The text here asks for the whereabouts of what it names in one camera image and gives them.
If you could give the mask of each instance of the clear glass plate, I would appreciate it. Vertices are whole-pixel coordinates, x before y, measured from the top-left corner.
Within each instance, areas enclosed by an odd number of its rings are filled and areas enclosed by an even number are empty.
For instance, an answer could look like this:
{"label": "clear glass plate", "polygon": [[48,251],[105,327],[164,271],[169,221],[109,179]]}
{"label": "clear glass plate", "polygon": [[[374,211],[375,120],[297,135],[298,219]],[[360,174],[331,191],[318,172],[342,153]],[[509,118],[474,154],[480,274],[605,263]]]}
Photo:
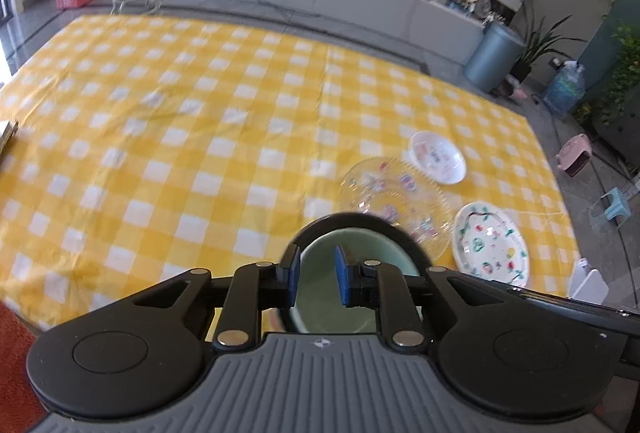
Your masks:
{"label": "clear glass plate", "polygon": [[358,162],[340,185],[340,209],[367,212],[402,228],[437,260],[449,246],[452,215],[437,184],[393,158]]}

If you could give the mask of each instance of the yellow checkered tablecloth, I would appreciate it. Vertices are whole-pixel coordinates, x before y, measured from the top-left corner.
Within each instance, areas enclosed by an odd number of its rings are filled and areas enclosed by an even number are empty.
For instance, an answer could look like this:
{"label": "yellow checkered tablecloth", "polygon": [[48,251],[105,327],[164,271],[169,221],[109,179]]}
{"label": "yellow checkered tablecloth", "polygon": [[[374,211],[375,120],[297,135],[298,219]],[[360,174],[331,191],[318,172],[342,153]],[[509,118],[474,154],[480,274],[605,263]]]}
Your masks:
{"label": "yellow checkered tablecloth", "polygon": [[[191,267],[230,275],[279,260],[337,210],[340,178],[409,137],[455,142],[466,178],[444,191],[505,209],[529,286],[564,295],[578,257],[527,121],[357,52],[212,22],[87,16],[0,90],[20,130],[0,162],[0,295],[43,327]],[[437,261],[454,267],[450,249]]]}

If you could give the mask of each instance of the orange rug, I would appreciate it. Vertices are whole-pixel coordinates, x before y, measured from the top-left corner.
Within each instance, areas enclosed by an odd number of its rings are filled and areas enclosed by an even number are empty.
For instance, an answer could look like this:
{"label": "orange rug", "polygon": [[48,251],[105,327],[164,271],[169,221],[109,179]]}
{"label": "orange rug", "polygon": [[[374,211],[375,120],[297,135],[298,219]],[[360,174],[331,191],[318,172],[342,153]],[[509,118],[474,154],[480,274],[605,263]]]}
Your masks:
{"label": "orange rug", "polygon": [[35,337],[0,302],[0,432],[27,431],[46,413],[35,396],[25,368]]}

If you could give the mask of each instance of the blue stool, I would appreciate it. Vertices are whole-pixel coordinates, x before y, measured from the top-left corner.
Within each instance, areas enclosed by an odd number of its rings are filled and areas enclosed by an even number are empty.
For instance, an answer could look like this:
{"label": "blue stool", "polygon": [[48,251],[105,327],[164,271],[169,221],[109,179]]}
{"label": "blue stool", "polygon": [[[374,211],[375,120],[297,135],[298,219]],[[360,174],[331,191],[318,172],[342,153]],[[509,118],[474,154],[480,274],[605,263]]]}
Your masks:
{"label": "blue stool", "polygon": [[624,196],[622,196],[622,192],[618,188],[613,188],[608,193],[603,194],[601,198],[605,198],[606,196],[611,197],[610,206],[604,211],[604,215],[607,217],[607,220],[613,220],[615,217],[622,217],[622,222],[620,222],[620,225],[622,225],[626,220],[631,218],[633,213],[631,212],[631,209],[629,209],[629,204],[626,203]]}

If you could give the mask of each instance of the floor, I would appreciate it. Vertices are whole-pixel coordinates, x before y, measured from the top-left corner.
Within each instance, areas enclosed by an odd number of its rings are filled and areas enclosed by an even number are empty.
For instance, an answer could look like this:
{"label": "floor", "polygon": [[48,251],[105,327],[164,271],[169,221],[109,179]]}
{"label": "floor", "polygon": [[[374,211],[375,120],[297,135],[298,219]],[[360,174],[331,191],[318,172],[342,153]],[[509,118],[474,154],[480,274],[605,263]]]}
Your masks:
{"label": "floor", "polygon": [[[0,56],[0,81],[6,82],[42,45],[79,15],[109,11],[110,6],[105,0],[96,0],[84,9],[62,12],[56,10],[50,0],[43,0],[27,12],[14,16],[0,27],[0,43],[4,54],[4,60]],[[458,64],[436,54],[424,52],[400,41],[389,41],[382,34],[365,33],[360,28],[346,26],[327,18],[235,0],[163,0],[162,14],[247,24],[295,34],[352,48],[429,73],[526,116],[551,164],[556,163],[555,155],[561,144],[582,131],[572,120],[554,120],[545,106],[536,103],[532,98],[519,104],[507,99],[492,98],[469,83],[463,77],[462,68]],[[594,148],[609,164],[619,167],[614,156],[603,145],[595,143]],[[593,158],[574,178],[569,178],[555,166],[552,167],[571,215],[580,251],[588,258],[593,268],[600,270],[609,285],[609,296],[605,304],[617,308],[638,308],[640,219],[631,219],[618,230],[612,223],[594,229],[588,218],[588,210],[604,192],[614,186],[623,187],[628,180],[598,158]],[[635,205],[635,209],[640,210],[640,202],[634,204],[632,201],[631,205],[632,208]],[[625,387],[625,383],[628,381],[618,380],[617,384],[621,386],[614,392],[615,397],[610,398],[611,402],[607,406],[610,412],[607,421],[617,430],[624,424],[634,397],[633,388],[627,391],[629,388]]]}

